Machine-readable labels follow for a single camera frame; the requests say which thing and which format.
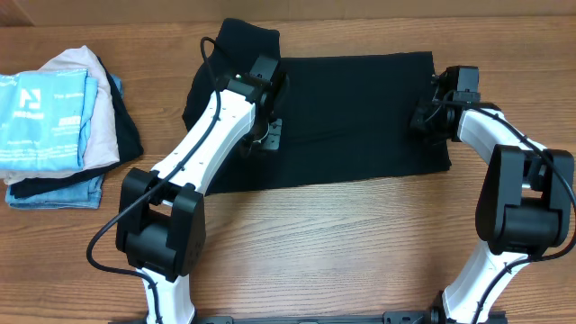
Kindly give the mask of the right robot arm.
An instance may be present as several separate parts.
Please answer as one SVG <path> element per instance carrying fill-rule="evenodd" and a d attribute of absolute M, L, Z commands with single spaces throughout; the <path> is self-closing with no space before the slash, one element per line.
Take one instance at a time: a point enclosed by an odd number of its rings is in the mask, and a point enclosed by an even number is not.
<path fill-rule="evenodd" d="M 487 163 L 475 210 L 479 242 L 457 278 L 429 310 L 387 312 L 388 323 L 504 323 L 495 301 L 526 266 L 554 260 L 575 246 L 574 157 L 530 139 L 479 92 L 473 66 L 432 77 L 430 101 L 419 102 L 409 127 L 426 141 L 462 142 Z"/>

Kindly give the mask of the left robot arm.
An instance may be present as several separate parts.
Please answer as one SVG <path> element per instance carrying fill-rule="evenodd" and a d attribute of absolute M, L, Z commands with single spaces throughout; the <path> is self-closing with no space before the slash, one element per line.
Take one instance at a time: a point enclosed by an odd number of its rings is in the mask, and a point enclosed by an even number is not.
<path fill-rule="evenodd" d="M 245 75 L 225 74 L 202 116 L 151 171 L 132 169 L 121 185 L 116 247 L 142 275 L 146 323 L 191 323 L 189 274 L 206 239 L 204 196 L 233 153 L 263 155 L 280 146 L 273 116 L 289 79 L 280 62 L 259 56 Z"/>

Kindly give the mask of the black t-shirt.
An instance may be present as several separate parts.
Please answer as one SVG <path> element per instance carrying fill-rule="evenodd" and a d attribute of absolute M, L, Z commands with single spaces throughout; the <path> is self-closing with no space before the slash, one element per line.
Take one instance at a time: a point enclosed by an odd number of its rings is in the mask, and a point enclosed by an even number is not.
<path fill-rule="evenodd" d="M 284 58 L 280 33 L 228 18 L 209 57 L 216 76 L 249 70 L 259 55 L 277 59 L 289 89 L 274 114 L 282 120 L 276 152 L 233 153 L 209 193 L 223 194 L 412 176 L 450 168 L 447 146 L 409 129 L 420 99 L 435 93 L 429 52 Z"/>

